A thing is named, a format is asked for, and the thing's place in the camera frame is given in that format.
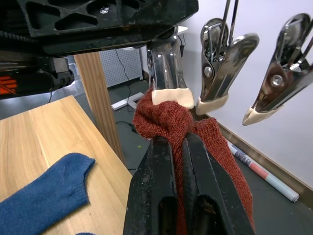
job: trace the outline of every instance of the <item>pegboard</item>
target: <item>pegboard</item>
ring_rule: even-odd
[[[99,53],[107,87],[128,81],[124,74],[123,66],[119,62],[116,53],[118,53],[118,56],[124,65],[126,74],[130,80],[135,78],[140,78],[140,80],[143,79],[139,49],[114,49],[101,51]]]

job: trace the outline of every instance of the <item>dark floor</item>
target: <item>dark floor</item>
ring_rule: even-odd
[[[144,93],[147,89],[148,84],[145,81],[135,81],[131,85],[132,94]],[[127,98],[128,92],[126,85],[109,89],[111,103]],[[80,80],[76,80],[71,87],[56,91],[52,101],[71,94],[95,123]],[[43,105],[48,99],[49,94],[40,94],[0,100],[0,120]],[[114,111],[116,121],[132,122],[133,115],[131,107]],[[127,168],[133,174],[149,142],[132,132],[131,128],[123,122],[119,122],[117,128]],[[301,202],[290,202],[241,162],[237,161],[237,163],[252,190],[254,221],[258,235],[313,235],[313,211],[311,209]]]

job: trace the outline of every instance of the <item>wooden table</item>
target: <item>wooden table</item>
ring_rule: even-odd
[[[45,234],[122,234],[131,175],[73,96],[0,121],[0,201],[70,152],[96,159],[87,178],[90,204]]]

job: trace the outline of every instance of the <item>wooden post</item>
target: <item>wooden post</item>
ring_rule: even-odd
[[[100,55],[98,52],[92,52],[75,55],[74,58],[99,131],[122,163],[125,164]]]

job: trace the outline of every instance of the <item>metal clip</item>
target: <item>metal clip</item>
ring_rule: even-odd
[[[177,32],[178,26],[175,26],[147,44],[152,102],[158,105],[171,100],[192,109],[195,104],[183,78]]]
[[[313,82],[313,64],[306,60],[313,46],[313,37],[301,52],[312,28],[313,21],[304,13],[293,16],[285,23],[258,97],[244,117],[244,126],[267,119]]]
[[[226,25],[230,0],[226,2],[224,18],[211,19],[202,28],[202,91],[196,106],[197,115],[218,109],[226,103],[231,84],[259,44],[255,33],[233,41],[238,2],[235,0],[230,32]]]

